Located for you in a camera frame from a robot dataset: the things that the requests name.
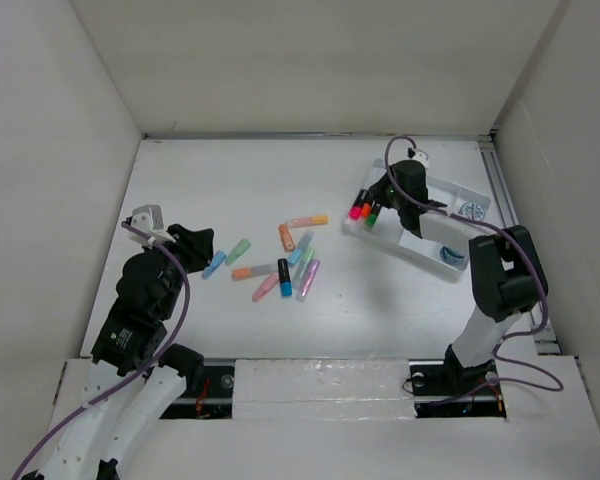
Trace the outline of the black highlighter orange cap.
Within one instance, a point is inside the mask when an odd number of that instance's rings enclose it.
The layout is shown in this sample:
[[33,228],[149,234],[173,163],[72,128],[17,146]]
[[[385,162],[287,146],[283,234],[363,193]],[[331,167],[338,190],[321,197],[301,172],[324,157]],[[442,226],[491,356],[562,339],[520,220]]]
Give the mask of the black highlighter orange cap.
[[368,191],[365,192],[364,201],[361,207],[360,217],[366,219],[372,209],[373,199]]

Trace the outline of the black highlighter blue cap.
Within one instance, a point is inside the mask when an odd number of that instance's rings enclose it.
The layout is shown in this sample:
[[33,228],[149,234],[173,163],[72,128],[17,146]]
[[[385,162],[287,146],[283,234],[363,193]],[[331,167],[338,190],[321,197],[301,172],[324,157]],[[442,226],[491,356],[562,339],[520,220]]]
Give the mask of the black highlighter blue cap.
[[277,260],[278,278],[282,298],[289,298],[293,294],[293,287],[290,277],[289,264],[285,258]]

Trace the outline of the pastel green long marker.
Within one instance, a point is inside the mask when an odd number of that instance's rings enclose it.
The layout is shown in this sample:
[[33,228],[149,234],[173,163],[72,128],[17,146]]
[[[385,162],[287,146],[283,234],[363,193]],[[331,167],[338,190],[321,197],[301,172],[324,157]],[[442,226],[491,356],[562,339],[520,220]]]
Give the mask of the pastel green long marker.
[[304,251],[303,256],[301,257],[301,259],[298,263],[298,269],[294,276],[295,283],[299,283],[302,280],[305,270],[306,270],[307,266],[309,265],[309,263],[312,261],[314,254],[315,254],[315,249],[313,247],[308,247]]

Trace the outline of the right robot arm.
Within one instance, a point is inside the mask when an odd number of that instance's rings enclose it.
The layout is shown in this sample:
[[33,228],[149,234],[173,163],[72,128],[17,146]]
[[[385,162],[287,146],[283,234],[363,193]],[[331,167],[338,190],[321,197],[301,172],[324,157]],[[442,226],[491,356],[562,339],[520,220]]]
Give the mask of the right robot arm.
[[444,405],[505,383],[496,371],[512,326],[547,305],[548,283],[527,228],[502,229],[448,210],[430,198],[425,167],[416,160],[387,164],[369,189],[373,201],[397,212],[403,229],[468,259],[474,310],[441,363],[414,366],[408,382],[417,397]]

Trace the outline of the black highlighter pink cap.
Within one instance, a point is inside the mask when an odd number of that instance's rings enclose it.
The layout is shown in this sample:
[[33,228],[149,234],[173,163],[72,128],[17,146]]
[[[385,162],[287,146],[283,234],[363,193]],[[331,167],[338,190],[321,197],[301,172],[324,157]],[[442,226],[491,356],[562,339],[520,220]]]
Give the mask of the black highlighter pink cap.
[[361,213],[361,207],[364,201],[364,196],[365,196],[365,192],[367,190],[366,189],[361,189],[357,196],[355,201],[353,202],[349,213],[348,213],[348,218],[352,219],[352,220],[358,220],[360,218],[360,213]]

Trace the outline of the clear marker yellow cap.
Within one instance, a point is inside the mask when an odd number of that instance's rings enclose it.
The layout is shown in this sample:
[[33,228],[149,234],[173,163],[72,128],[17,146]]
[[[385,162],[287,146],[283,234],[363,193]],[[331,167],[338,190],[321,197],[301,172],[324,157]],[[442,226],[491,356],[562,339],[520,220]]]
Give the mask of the clear marker yellow cap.
[[322,226],[326,225],[328,222],[329,217],[327,215],[313,215],[289,219],[285,222],[285,225],[287,228],[295,229]]

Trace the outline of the blue paint jar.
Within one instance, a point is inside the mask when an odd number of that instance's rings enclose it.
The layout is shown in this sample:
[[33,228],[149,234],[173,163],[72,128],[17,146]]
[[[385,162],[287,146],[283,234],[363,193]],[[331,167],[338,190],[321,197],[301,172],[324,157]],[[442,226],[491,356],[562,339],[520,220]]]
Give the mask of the blue paint jar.
[[440,249],[439,254],[442,261],[451,266],[460,266],[466,260],[466,257],[462,252],[451,249],[447,246],[443,246]]
[[475,221],[483,221],[486,213],[485,207],[475,202],[465,202],[459,210],[460,215]]

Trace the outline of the pastel purple marker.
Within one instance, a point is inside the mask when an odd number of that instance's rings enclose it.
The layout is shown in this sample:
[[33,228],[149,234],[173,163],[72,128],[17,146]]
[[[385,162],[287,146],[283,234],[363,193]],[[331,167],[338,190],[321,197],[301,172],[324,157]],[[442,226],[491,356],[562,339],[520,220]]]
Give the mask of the pastel purple marker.
[[304,302],[309,294],[311,286],[315,280],[316,274],[320,267],[320,261],[318,259],[313,259],[304,274],[301,286],[298,289],[296,294],[296,300],[300,302]]

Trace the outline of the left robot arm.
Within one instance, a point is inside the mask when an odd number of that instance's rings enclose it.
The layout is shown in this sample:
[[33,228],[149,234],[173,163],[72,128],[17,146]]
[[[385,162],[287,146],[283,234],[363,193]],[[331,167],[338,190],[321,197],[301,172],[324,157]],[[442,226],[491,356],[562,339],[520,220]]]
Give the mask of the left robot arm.
[[129,258],[116,299],[91,350],[80,406],[32,449],[30,458],[56,435],[49,460],[17,479],[118,479],[139,439],[179,396],[202,387],[204,357],[176,343],[180,326],[166,329],[178,302],[191,300],[189,274],[209,266],[211,228],[191,231],[173,224],[164,231],[128,218],[122,226],[141,244]]

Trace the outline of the black highlighter green cap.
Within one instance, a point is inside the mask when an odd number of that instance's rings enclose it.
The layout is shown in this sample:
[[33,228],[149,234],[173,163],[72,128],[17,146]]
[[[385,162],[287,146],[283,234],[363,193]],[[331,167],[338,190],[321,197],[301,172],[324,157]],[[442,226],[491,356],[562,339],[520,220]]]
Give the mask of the black highlighter green cap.
[[382,205],[378,202],[374,202],[369,206],[367,215],[365,217],[365,225],[368,228],[372,228],[374,226],[381,209],[382,209]]

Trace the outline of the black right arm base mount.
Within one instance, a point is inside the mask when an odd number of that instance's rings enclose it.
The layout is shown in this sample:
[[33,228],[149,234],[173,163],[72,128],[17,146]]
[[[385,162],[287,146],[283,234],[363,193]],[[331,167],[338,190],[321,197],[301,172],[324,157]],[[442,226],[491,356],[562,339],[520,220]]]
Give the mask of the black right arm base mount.
[[413,396],[418,419],[505,418],[501,388],[487,384],[493,361],[465,373],[452,373],[442,361],[413,361],[402,389]]

